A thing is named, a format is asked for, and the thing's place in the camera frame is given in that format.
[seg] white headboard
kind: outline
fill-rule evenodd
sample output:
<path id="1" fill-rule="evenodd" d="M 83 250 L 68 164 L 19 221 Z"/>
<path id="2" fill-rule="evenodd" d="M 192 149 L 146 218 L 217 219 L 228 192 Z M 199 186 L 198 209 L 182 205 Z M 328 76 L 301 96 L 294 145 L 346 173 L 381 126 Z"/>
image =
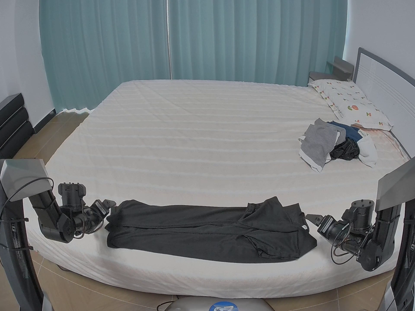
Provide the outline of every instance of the white headboard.
<path id="1" fill-rule="evenodd" d="M 392 122 L 392 134 L 415 156 L 415 79 L 359 48 L 353 81 Z"/>

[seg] pillow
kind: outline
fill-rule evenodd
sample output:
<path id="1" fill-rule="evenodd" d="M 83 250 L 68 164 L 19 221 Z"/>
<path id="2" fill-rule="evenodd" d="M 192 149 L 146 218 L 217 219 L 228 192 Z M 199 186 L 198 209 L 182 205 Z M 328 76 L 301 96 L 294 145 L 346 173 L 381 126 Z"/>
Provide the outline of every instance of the pillow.
<path id="1" fill-rule="evenodd" d="M 315 80 L 309 84 L 324 98 L 341 123 L 389 131 L 393 124 L 352 81 Z"/>

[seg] white wall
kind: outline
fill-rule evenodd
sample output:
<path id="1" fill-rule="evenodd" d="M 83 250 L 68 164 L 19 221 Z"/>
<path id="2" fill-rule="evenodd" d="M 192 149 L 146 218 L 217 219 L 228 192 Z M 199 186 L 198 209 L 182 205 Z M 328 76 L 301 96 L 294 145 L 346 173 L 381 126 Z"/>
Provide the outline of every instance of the white wall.
<path id="1" fill-rule="evenodd" d="M 349 0 L 344 59 L 359 47 L 415 78 L 415 0 Z"/>
<path id="2" fill-rule="evenodd" d="M 19 92 L 33 126 L 54 109 L 41 54 L 39 0 L 0 0 L 0 101 Z"/>

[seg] baseboard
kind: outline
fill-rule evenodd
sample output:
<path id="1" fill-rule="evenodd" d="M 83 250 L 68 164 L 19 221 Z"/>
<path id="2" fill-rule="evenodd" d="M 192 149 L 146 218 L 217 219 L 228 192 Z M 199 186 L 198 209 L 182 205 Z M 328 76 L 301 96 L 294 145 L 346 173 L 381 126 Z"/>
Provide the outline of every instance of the baseboard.
<path id="1" fill-rule="evenodd" d="M 35 127 L 34 133 L 38 133 L 46 124 L 52 120 L 52 118 L 56 115 L 56 110 L 53 109 L 47 116 L 45 116 Z"/>

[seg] blue sticker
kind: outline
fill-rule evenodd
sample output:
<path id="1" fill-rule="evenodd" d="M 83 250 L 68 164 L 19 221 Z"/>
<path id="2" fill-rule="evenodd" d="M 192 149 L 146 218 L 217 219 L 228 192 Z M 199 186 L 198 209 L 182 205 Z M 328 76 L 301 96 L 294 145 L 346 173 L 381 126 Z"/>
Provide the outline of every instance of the blue sticker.
<path id="1" fill-rule="evenodd" d="M 209 311 L 239 311 L 238 307 L 231 302 L 218 302 L 213 304 Z"/>

